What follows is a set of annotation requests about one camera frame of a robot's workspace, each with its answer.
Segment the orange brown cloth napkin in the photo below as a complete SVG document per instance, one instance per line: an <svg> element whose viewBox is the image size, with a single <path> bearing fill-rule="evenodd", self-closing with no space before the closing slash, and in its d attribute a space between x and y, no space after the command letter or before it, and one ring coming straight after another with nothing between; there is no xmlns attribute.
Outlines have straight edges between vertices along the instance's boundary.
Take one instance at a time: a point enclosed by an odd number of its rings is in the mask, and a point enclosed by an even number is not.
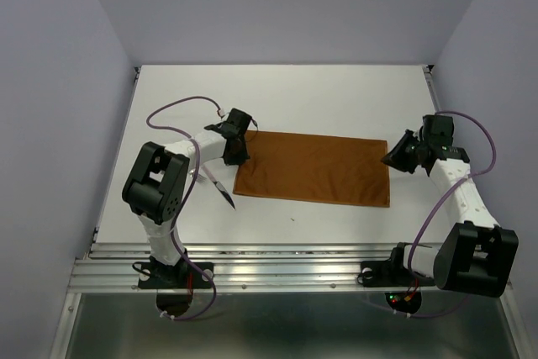
<svg viewBox="0 0 538 359"><path fill-rule="evenodd" d="M313 203L388 208L385 140L283 132L247 133L250 159L234 194Z"/></svg>

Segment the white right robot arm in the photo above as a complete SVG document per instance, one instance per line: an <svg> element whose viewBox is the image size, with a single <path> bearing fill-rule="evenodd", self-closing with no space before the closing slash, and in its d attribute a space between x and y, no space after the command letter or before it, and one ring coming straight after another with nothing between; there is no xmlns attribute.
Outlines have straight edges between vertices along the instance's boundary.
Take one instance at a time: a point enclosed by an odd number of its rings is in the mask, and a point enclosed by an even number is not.
<svg viewBox="0 0 538 359"><path fill-rule="evenodd" d="M406 130L382 163L412 174L419 167L441 196L418 234L396 247L398 256L387 263L387 274L396 283L428 278L441 290L498 298L506 288L519 246L517 234L504 229L490 214L475 178L490 173L495 164L474 171L467 152L453 144L456 111L441 111L422 118L420 129ZM421 239L440 209L452 222L439 248Z"/></svg>

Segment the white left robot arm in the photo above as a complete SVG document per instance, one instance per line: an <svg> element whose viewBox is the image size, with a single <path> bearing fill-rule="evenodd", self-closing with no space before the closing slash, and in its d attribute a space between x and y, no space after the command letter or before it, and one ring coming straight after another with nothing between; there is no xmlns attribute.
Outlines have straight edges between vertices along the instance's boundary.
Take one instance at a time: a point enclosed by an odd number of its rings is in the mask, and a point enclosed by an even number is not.
<svg viewBox="0 0 538 359"><path fill-rule="evenodd" d="M194 182L209 161L240 166L248 159L246 131L252 117L233 108L225 120L210 124L198 134L169 145L144 143L122 191L122 199L143 224L150 242L150 258L160 263L158 277L170 287L181 285L187 266L186 251L175 221L184 206L187 182Z"/></svg>

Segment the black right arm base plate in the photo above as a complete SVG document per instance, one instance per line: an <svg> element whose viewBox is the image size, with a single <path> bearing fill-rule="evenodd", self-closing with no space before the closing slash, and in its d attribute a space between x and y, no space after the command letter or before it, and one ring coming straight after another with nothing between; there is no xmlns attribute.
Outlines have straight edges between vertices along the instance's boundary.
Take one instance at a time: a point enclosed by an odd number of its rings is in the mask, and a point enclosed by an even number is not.
<svg viewBox="0 0 538 359"><path fill-rule="evenodd" d="M409 243L398 243L384 261L370 260L361 262L361 270L356 277L357 282L366 288L389 288L414 286L433 287L434 280L429 277L413 275L404 263L404 248Z"/></svg>

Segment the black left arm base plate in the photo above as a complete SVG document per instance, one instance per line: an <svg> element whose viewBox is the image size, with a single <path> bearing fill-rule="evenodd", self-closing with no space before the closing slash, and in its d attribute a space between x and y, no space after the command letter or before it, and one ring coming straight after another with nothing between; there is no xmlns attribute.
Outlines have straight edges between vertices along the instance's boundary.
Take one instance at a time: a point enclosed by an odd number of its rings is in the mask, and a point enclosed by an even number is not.
<svg viewBox="0 0 538 359"><path fill-rule="evenodd" d="M186 262L168 266L158 261L136 261L132 269L138 274L142 290L211 289L209 281Z"/></svg>

